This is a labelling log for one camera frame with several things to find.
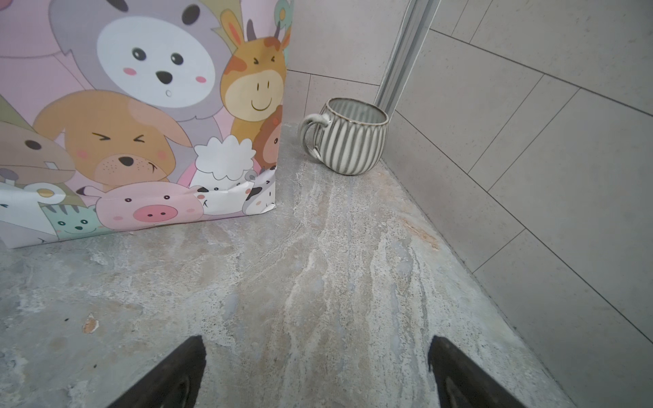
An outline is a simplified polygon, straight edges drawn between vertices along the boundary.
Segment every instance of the paper bag with cartoon animals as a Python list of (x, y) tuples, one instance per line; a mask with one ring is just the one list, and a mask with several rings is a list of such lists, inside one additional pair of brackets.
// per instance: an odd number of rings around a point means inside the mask
[(293, 0), (0, 0), (9, 248), (274, 208)]

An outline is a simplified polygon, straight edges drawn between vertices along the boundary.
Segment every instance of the marble surface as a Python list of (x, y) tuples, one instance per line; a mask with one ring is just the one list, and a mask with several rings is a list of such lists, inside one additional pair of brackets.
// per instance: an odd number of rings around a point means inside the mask
[(264, 215), (0, 250), (0, 405), (104, 407), (201, 334), (197, 407), (437, 407), (437, 334), (573, 406), (383, 164), (335, 174), (295, 132)]

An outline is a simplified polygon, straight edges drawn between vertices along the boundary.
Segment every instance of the mug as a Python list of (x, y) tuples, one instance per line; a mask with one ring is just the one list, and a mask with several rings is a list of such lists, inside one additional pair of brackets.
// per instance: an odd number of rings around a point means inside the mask
[[(299, 127), (306, 153), (336, 173), (363, 174), (379, 161), (388, 135), (388, 115), (376, 106), (350, 98), (329, 99), (322, 113), (308, 115)], [(313, 147), (306, 144), (312, 125)]]

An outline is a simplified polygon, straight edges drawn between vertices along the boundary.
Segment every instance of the mug handle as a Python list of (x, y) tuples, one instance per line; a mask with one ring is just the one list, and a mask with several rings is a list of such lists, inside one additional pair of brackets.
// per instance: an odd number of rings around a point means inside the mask
[(306, 145), (306, 133), (308, 132), (308, 129), (312, 126), (318, 124), (322, 127), (326, 127), (329, 124), (329, 117), (327, 114), (310, 114), (304, 118), (302, 121), (301, 126), (299, 126), (299, 132), (297, 136), (299, 137), (299, 140), (304, 147), (304, 150), (306, 150), (306, 153), (311, 155), (314, 159), (322, 161), (322, 157), (320, 156), (320, 153), (317, 151), (315, 148), (315, 137), (313, 137), (313, 149), (310, 149), (308, 145)]

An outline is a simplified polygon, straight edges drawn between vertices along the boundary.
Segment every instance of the wall tile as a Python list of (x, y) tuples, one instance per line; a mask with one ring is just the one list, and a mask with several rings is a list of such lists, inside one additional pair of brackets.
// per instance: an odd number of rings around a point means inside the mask
[(492, 0), (469, 0), (453, 31), (453, 37), (469, 42)]
[(651, 129), (582, 89), (490, 193), (653, 338)]
[(430, 31), (397, 109), (468, 172), (541, 76)]
[(493, 0), (472, 44), (653, 113), (651, 21), (651, 1)]
[(331, 98), (343, 97), (360, 99), (374, 103), (379, 87), (358, 82), (311, 75), (311, 86), (308, 89), (306, 115), (318, 114), (325, 103)]
[(296, 1), (288, 68), (379, 85), (408, 2)]
[(545, 75), (470, 170), (470, 176), (489, 190), (577, 90)]
[(523, 229), (397, 112), (383, 160), (470, 270)]
[(302, 72), (288, 71), (283, 91), (283, 121), (299, 123), (304, 119), (308, 83), (311, 76)]
[(474, 275), (579, 408), (650, 405), (653, 344), (533, 234)]
[(467, 0), (440, 0), (431, 28), (451, 35), (466, 4)]

